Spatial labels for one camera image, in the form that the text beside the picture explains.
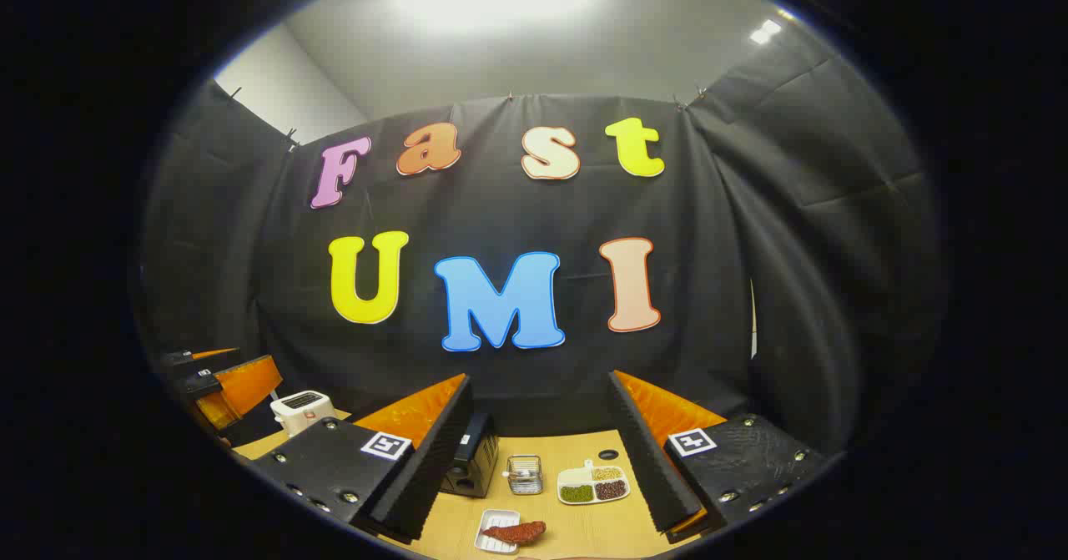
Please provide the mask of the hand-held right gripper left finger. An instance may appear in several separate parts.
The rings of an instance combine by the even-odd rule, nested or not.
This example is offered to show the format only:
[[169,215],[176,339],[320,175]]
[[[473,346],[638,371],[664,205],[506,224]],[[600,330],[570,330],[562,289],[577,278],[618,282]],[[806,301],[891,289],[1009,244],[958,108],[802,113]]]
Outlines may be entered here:
[[321,418],[250,468],[318,515],[411,543],[472,413],[470,378],[458,374],[357,421]]

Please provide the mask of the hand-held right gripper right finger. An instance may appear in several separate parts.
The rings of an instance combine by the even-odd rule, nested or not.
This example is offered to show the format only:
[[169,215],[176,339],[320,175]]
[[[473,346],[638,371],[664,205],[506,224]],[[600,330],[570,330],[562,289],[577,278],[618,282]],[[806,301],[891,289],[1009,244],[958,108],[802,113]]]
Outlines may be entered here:
[[672,542],[747,522],[824,467],[827,457],[755,413],[725,418],[621,371],[610,411],[656,529]]

